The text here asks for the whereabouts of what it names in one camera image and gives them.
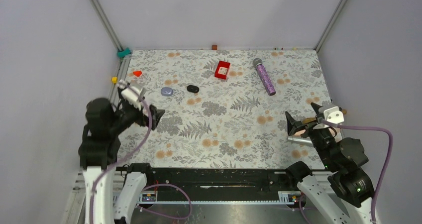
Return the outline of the lavender earbud charging case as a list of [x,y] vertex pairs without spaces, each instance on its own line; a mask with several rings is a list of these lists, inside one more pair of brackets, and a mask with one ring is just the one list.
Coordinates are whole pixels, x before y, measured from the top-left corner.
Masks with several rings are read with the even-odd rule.
[[166,97],[170,97],[173,95],[174,90],[170,87],[163,87],[160,91],[161,95],[166,96]]

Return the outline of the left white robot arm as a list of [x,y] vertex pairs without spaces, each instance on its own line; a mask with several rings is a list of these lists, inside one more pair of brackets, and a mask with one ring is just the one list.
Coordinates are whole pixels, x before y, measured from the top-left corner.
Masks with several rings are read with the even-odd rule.
[[87,224],[114,224],[119,221],[114,218],[112,206],[112,174],[119,162],[119,135],[133,124],[147,127],[150,133],[164,114],[165,110],[154,105],[138,109],[127,101],[120,109],[114,109],[107,98],[96,98],[87,104],[87,124],[78,149],[86,186]]

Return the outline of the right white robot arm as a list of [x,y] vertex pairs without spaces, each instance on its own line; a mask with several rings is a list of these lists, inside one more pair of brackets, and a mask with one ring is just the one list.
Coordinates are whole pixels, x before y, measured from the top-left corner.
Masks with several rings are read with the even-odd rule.
[[315,174],[307,164],[298,161],[286,169],[285,182],[288,188],[300,190],[330,224],[373,224],[376,211],[371,207],[375,189],[362,166],[369,159],[359,139],[336,137],[336,125],[344,122],[342,109],[335,105],[320,106],[312,103],[316,118],[304,123],[295,120],[288,112],[288,135],[301,131],[301,137],[308,137],[317,151],[326,171],[330,187],[341,199],[343,211],[323,190]]

